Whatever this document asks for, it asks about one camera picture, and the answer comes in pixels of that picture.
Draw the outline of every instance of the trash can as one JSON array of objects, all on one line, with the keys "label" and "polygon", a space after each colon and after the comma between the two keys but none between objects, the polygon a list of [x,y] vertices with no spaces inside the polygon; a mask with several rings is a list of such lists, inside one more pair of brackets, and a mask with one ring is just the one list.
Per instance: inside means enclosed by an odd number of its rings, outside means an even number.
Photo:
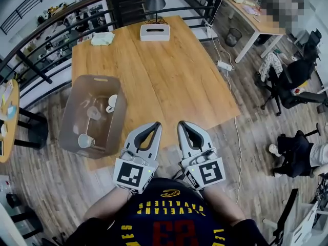
[{"label": "trash can", "polygon": [[241,37],[242,34],[239,30],[237,30],[236,28],[230,28],[227,37],[225,38],[225,43],[229,47],[234,47],[241,39]]}]

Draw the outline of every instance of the white cable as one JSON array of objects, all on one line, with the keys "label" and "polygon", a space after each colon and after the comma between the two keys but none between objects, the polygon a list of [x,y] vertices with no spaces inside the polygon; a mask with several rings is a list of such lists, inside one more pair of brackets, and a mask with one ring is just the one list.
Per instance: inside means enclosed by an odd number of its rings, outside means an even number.
[{"label": "white cable", "polygon": [[229,53],[223,48],[223,46],[221,45],[220,40],[219,40],[219,37],[217,38],[217,40],[218,40],[219,45],[221,46],[221,48],[225,51],[225,53],[228,54],[228,56],[229,56],[229,61],[230,61],[230,65],[231,65],[231,67],[232,67],[232,70],[235,70],[234,65],[231,63],[231,56],[230,56],[230,54],[229,54]]},{"label": "white cable", "polygon": [[221,58],[220,53],[219,53],[219,50],[217,50],[217,47],[216,47],[216,45],[215,45],[215,43],[214,43],[214,40],[213,40],[212,34],[211,34],[211,39],[212,39],[213,44],[214,44],[214,46],[215,46],[216,52],[217,52],[217,54],[218,54],[219,57],[220,57],[220,61],[222,61],[222,58]]},{"label": "white cable", "polygon": [[220,5],[222,4],[222,1],[223,1],[223,0],[220,1],[220,4],[219,4],[219,6],[217,7],[217,9],[216,9],[216,11],[215,11],[215,14],[214,14],[214,16],[213,16],[213,19],[212,19],[212,21],[210,22],[210,25],[213,23],[213,21],[214,21],[214,19],[215,19],[215,16],[216,16],[216,13],[217,13],[217,11],[219,10]]},{"label": "white cable", "polygon": [[[231,84],[230,84],[230,81],[229,81],[229,71],[227,72],[227,81],[228,81],[228,84],[229,84],[229,88],[230,88],[230,93],[231,93]],[[236,127],[236,131],[237,131],[237,136],[238,136],[238,146],[239,146],[239,152],[240,152],[240,158],[239,158],[239,168],[240,168],[240,171],[239,171],[239,187],[238,187],[238,191],[237,191],[237,201],[236,201],[236,204],[238,204],[238,201],[239,201],[239,191],[240,191],[240,187],[241,187],[241,158],[242,158],[242,151],[241,151],[241,147],[240,147],[240,136],[239,136],[239,132],[238,132],[238,127],[237,127],[237,117],[235,117],[235,127]]]},{"label": "white cable", "polygon": [[[220,61],[222,60],[221,56],[220,56],[220,53],[219,53],[219,50],[217,49],[215,43],[214,43],[214,40],[213,40],[213,37],[211,36],[212,38],[212,41],[213,41],[213,44],[214,44],[214,47],[216,49],[216,52],[218,53],[219,57],[220,57]],[[220,40],[219,38],[217,38],[218,42],[219,42],[219,45],[221,46],[221,48],[225,51],[225,53],[227,53],[229,55],[229,60],[230,60],[230,64],[232,66],[232,70],[235,70],[235,67],[234,65],[231,63],[231,56],[230,54],[223,48],[223,46],[221,45],[220,43]],[[231,93],[231,84],[230,84],[230,81],[229,81],[229,70],[227,71],[227,81],[228,81],[228,84],[229,84],[229,90],[230,90],[230,93]],[[240,146],[240,136],[239,136],[239,131],[238,131],[238,127],[237,127],[237,117],[235,117],[235,127],[236,127],[236,131],[237,131],[237,136],[238,136],[238,146],[239,146],[239,152],[240,152],[240,158],[239,158],[239,168],[240,168],[240,171],[239,171],[239,187],[238,187],[238,190],[237,190],[237,201],[236,203],[239,202],[239,191],[240,191],[240,187],[241,187],[241,159],[242,159],[242,151],[241,151],[241,146]]]}]

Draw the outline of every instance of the white mug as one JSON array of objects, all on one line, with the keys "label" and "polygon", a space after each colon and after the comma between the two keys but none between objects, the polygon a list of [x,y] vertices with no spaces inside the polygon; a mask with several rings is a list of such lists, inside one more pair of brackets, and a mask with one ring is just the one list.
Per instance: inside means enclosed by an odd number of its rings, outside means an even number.
[{"label": "white mug", "polygon": [[110,98],[108,98],[108,107],[106,107],[107,113],[112,113],[115,109],[117,95],[112,95]]}]

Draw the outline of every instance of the logo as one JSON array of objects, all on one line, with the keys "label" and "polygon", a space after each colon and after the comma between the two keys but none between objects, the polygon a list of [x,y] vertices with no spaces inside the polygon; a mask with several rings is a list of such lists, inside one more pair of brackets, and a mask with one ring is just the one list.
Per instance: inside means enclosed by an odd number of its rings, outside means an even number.
[{"label": "logo", "polygon": [[180,190],[175,190],[175,189],[164,190],[163,192],[164,193],[160,195],[163,198],[171,198],[180,195]]}]

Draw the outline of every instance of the black pants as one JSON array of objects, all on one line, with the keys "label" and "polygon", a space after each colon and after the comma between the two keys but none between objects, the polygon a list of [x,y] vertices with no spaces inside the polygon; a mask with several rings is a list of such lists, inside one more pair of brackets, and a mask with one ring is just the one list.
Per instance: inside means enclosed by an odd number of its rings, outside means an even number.
[{"label": "black pants", "polygon": [[278,153],[284,154],[283,166],[275,168],[274,172],[296,176],[309,176],[311,172],[310,151],[313,143],[309,143],[302,131],[297,131],[295,137],[278,137]]}]

